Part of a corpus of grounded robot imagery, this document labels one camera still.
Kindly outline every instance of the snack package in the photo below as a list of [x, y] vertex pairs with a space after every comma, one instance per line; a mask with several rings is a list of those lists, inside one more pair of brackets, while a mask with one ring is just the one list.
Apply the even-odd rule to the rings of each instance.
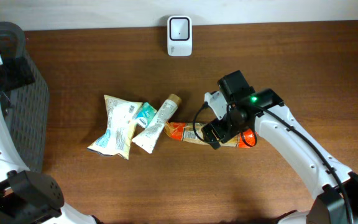
[[104, 135], [88, 146], [88, 150], [104, 156], [119, 154], [129, 159], [131, 139], [135, 132], [136, 122], [133, 120], [142, 103], [130, 102], [105, 95], [108, 115], [107, 130]]
[[140, 127], [147, 128], [147, 126], [152, 122], [156, 113], [157, 110], [154, 109], [149, 103], [144, 103], [136, 115], [135, 121]]
[[149, 126], [138, 134], [132, 142], [146, 150], [146, 152], [152, 153], [155, 143], [164, 128], [165, 122], [172, 117], [174, 112], [178, 109], [180, 103], [181, 99], [179, 96], [171, 94], [157, 111], [157, 114], [154, 116]]
[[[204, 125], [205, 124], [200, 123], [196, 123], [195, 125], [197, 134], [201, 138], [204, 138], [203, 133], [201, 131], [201, 128]], [[175, 140], [207, 145], [207, 143], [202, 142], [196, 137], [196, 134], [193, 131], [192, 123], [165, 123], [164, 131], [170, 138]], [[255, 144], [254, 134], [250, 129], [244, 132], [244, 137], [249, 145], [253, 146]], [[247, 146], [242, 141], [241, 134], [238, 134], [236, 137], [232, 138], [230, 141], [224, 144], [221, 143], [221, 146], [249, 148], [249, 146]]]

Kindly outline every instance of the barcode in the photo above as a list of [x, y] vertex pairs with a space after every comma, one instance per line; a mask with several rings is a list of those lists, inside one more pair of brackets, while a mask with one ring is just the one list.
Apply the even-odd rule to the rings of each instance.
[[132, 105], [132, 106], [129, 108], [129, 113], [133, 113], [133, 112], [134, 112], [134, 109], [135, 109], [135, 106]]
[[187, 138], [187, 139], [197, 139], [196, 134], [194, 133], [194, 131], [185, 131], [183, 133], [183, 138]]

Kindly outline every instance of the white wall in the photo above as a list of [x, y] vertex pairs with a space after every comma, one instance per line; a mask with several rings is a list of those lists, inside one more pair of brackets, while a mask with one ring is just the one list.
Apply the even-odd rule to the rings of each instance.
[[0, 21], [24, 30], [164, 26], [190, 16], [194, 25], [358, 19], [358, 0], [0, 0]]

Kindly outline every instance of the white tube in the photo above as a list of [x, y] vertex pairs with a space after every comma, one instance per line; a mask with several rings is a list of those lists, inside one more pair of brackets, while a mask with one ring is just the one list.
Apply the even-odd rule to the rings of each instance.
[[155, 143], [157, 142], [158, 137], [164, 128], [165, 123], [172, 117], [174, 112], [178, 109], [181, 99], [179, 96], [171, 94], [164, 104], [157, 111], [157, 114], [154, 116], [152, 122], [144, 129], [140, 134], [138, 134], [132, 142], [140, 146], [142, 149], [146, 150], [148, 153], [152, 153]]

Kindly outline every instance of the brown wooden tabletop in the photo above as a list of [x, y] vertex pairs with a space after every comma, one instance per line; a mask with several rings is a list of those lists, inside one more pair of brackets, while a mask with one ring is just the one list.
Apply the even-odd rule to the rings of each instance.
[[89, 152], [106, 130], [103, 95], [159, 108], [175, 93], [183, 103], [171, 121], [191, 121], [204, 94], [241, 70], [358, 173], [358, 21], [195, 26], [190, 57], [168, 56], [164, 27], [25, 34], [50, 90], [44, 172], [66, 202], [105, 223], [245, 221], [309, 210], [313, 200], [261, 138], [215, 151], [163, 133], [153, 154], [132, 144], [128, 161]]

